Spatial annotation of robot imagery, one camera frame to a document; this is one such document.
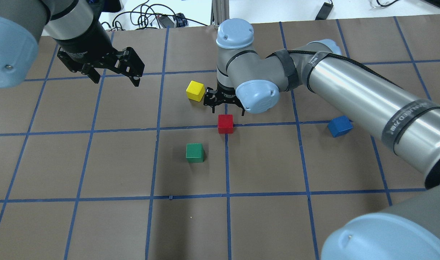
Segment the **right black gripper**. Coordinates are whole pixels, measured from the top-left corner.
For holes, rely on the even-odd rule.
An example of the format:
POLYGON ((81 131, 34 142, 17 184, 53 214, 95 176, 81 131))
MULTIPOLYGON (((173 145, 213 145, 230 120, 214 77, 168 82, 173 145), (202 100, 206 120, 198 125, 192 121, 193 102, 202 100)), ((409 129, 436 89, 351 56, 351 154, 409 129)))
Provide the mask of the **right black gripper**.
MULTIPOLYGON (((221 104, 233 104, 242 107, 242 103, 236 95, 236 90, 233 87, 227 87, 218 81, 217 90, 213 90, 212 88, 206 89, 203 105, 210 107, 212 112, 215 112, 215 107, 221 104)), ((241 116, 244 115, 245 109, 241 108, 241 116)))

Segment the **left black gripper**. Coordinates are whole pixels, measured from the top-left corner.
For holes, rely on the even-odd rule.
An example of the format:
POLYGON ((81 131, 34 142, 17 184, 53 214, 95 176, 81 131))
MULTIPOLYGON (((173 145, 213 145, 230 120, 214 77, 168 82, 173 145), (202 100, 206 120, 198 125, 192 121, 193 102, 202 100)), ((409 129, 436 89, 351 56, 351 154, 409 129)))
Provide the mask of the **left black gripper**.
POLYGON ((132 47, 118 51, 111 44, 110 38, 99 22, 92 22, 80 36, 73 39, 56 39, 60 46, 58 59, 70 72, 88 76, 98 84, 101 75, 98 69, 110 69, 130 79, 139 87, 145 64, 132 47))

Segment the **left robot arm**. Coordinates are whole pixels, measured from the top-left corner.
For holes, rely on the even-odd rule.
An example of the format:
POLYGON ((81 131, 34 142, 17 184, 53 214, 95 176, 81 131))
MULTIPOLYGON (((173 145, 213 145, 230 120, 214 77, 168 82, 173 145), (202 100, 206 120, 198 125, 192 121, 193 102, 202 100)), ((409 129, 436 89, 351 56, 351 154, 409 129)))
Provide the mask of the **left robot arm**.
POLYGON ((144 63, 131 47, 115 49, 99 22, 122 9, 120 0, 0 0, 0 88, 15 87, 37 58, 46 31, 57 57, 73 73, 98 83, 97 69, 122 74, 138 87, 144 63))

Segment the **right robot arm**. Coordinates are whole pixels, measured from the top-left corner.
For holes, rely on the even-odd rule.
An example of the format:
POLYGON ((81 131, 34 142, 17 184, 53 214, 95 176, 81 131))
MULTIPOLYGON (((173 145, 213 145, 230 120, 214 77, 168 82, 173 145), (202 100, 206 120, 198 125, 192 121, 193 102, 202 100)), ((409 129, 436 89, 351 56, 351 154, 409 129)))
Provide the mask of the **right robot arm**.
POLYGON ((322 260, 440 260, 440 105, 421 99, 342 56, 335 41, 313 41, 261 59, 244 19, 218 27, 218 89, 204 104, 263 113, 300 85, 360 125, 424 176, 426 191, 357 217, 325 241, 322 260))

